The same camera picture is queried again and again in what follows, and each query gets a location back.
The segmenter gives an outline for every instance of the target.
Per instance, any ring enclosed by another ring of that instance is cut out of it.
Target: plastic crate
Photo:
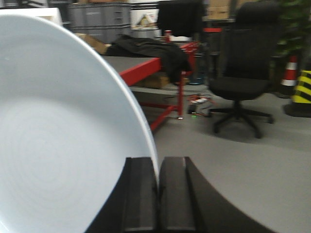
[[[3,0],[2,4],[0,5],[2,5],[2,7],[5,7],[5,8],[18,8],[19,7],[17,0]]]
[[[131,4],[107,2],[68,6],[73,27],[100,27],[131,23]]]
[[[122,34],[131,35],[132,33],[130,24],[101,27],[71,27],[71,31],[73,33],[91,35],[106,44],[110,44]]]

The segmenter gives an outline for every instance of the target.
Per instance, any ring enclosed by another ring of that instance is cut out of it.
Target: traffic cone
[[[287,115],[293,117],[311,117],[311,69],[302,71],[292,103],[283,108]]]
[[[294,94],[297,76],[297,56],[291,56],[287,63],[285,75],[281,82],[278,96],[280,98],[290,98]]]

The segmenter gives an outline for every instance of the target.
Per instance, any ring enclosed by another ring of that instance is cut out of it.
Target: black jacket
[[[112,42],[105,55],[159,57],[171,82],[179,81],[181,70],[191,71],[187,54],[176,44],[162,43],[150,38],[134,38],[129,35],[122,35]]]

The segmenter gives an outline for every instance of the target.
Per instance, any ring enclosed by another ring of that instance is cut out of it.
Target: gray floor
[[[206,86],[196,88],[208,94]],[[176,101],[165,94],[135,92],[137,99]],[[219,97],[212,99],[215,107],[231,105]],[[213,118],[184,114],[183,120],[174,119],[172,114],[154,132],[160,163],[166,156],[188,156],[222,195],[265,226],[282,233],[310,232],[311,118],[284,114],[282,106],[289,102],[273,94],[244,101],[244,107],[274,115],[274,124],[255,118],[264,134],[262,139],[255,138],[249,126],[239,120],[214,134],[212,123],[220,114]],[[144,112],[152,120],[158,110],[144,108]]]

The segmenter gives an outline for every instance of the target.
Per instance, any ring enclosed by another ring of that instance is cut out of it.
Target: green leaves
[[[279,3],[284,34],[277,50],[282,55],[295,54],[304,49],[305,38],[311,33],[311,0],[279,0]]]

